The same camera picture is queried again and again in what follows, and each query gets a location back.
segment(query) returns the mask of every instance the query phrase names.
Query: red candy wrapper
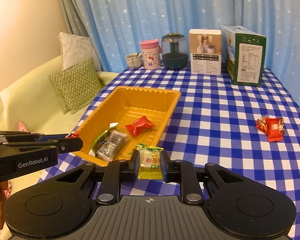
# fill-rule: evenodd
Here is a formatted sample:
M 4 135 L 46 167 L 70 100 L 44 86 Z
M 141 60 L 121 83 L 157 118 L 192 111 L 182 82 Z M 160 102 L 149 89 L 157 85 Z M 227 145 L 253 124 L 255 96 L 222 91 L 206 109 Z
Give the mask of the red candy wrapper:
M 283 118 L 263 117 L 257 120 L 257 128 L 268 136 L 269 142 L 283 141 L 284 121 Z
M 126 125 L 127 130 L 136 137 L 140 133 L 144 132 L 145 130 L 148 130 L 149 128 L 153 127 L 154 124 L 151 123 L 148 118 L 145 116 L 139 118 L 138 120 L 135 120 L 132 124 Z
M 65 138 L 78 138 L 78 137 L 79 137 L 79 131 L 75 131 L 68 134 Z

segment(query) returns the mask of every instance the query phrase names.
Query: blue checkered tablecloth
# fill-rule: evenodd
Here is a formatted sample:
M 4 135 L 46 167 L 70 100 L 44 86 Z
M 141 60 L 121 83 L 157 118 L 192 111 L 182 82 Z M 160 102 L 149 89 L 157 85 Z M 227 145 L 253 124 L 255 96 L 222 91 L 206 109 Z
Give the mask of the blue checkered tablecloth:
M 297 208 L 290 237 L 300 239 L 300 107 L 267 69 L 261 87 L 231 85 L 222 76 L 191 74 L 190 67 L 172 71 L 126 69 L 91 102 L 76 130 L 116 86 L 178 90 L 182 93 L 158 146 L 171 159 L 191 161 L 195 166 L 218 163 L 250 179 L 277 189 Z M 283 117 L 284 141 L 267 141 L 256 129 L 262 115 Z M 62 154 L 57 166 L 46 169 L 39 181 L 85 163 L 73 154 Z M 159 180 L 124 183 L 123 195 L 177 195 L 179 186 Z

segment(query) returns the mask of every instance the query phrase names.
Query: sofa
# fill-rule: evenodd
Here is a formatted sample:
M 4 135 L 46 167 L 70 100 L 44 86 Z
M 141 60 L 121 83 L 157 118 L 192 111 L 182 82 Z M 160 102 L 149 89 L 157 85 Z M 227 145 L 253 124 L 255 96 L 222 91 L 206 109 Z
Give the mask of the sofa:
M 48 76 L 61 71 L 61 56 L 32 70 L 11 86 L 0 92 L 0 130 L 18 130 L 23 122 L 28 131 L 43 134 L 70 133 L 77 125 L 88 106 L 75 114 L 62 113 L 61 104 Z M 118 74 L 97 72 L 103 85 L 107 85 Z M 11 193 L 35 184 L 43 171 L 12 179 Z M 0 239 L 11 236 L 6 225 L 0 231 Z

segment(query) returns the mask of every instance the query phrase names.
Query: plastic tray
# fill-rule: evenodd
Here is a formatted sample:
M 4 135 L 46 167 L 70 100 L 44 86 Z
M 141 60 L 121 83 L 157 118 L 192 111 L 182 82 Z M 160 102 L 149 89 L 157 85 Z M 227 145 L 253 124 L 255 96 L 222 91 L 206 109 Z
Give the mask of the plastic tray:
M 89 155 L 89 151 L 96 137 L 113 122 L 118 122 L 117 130 L 128 134 L 129 138 L 114 160 L 129 160 L 130 153 L 138 143 L 157 146 L 180 96 L 179 91 L 173 90 L 123 86 L 115 88 L 78 128 L 83 147 L 74 154 L 99 166 L 106 166 L 108 162 Z M 154 127 L 133 137 L 125 125 L 144 115 Z

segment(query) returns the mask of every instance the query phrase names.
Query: green box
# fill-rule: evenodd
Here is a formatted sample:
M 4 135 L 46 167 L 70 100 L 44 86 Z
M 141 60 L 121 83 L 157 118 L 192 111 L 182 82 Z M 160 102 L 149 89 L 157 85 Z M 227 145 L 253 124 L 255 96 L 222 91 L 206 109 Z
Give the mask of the green box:
M 233 85 L 261 86 L 266 37 L 242 26 L 222 25 L 222 63 Z

